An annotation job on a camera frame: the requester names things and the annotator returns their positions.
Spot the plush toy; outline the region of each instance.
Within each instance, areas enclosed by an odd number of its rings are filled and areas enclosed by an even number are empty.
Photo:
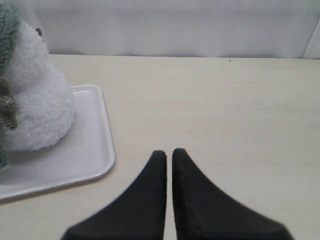
[[[5,151],[35,151],[58,143],[74,120],[66,77],[48,63],[42,31],[0,3],[0,168]]]

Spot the white plastic tray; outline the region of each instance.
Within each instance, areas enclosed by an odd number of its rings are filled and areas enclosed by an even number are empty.
[[[70,131],[55,146],[10,152],[9,165],[0,171],[0,200],[92,180],[112,168],[115,153],[101,89],[72,90],[76,115]]]

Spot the white wall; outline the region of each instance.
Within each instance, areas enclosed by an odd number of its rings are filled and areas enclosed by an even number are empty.
[[[52,53],[320,58],[320,0],[11,2]]]

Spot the tray rim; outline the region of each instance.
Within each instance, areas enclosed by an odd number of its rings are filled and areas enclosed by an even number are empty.
[[[101,106],[101,113],[102,113],[102,118],[103,118],[105,137],[107,140],[107,147],[109,149],[109,162],[103,168],[101,168],[99,171],[97,171],[96,173],[86,174],[86,175],[84,175],[84,177],[77,178],[77,179],[57,181],[57,182],[51,183],[51,184],[30,187],[25,190],[12,191],[12,192],[9,192],[8,194],[5,193],[3,195],[0,195],[0,201],[87,182],[90,180],[94,180],[94,179],[98,179],[100,177],[103,177],[109,171],[111,171],[111,169],[113,168],[115,161],[116,161],[116,155],[115,155],[113,138],[111,135],[111,128],[110,128],[110,124],[109,124],[109,120],[108,120],[107,108],[106,108],[105,99],[104,99],[102,89],[98,85],[95,85],[95,84],[72,85],[71,89],[82,88],[82,87],[91,87],[91,88],[95,88],[97,90],[97,93],[99,96],[99,102],[100,102],[100,106]]]

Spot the table surface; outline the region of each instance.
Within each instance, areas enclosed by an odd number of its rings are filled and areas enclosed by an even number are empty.
[[[120,195],[153,150],[168,156],[164,239],[176,239],[175,148],[297,240],[318,239],[320,61],[51,55],[50,62],[73,85],[102,88],[116,162],[96,181],[1,202],[1,239],[60,239]]]

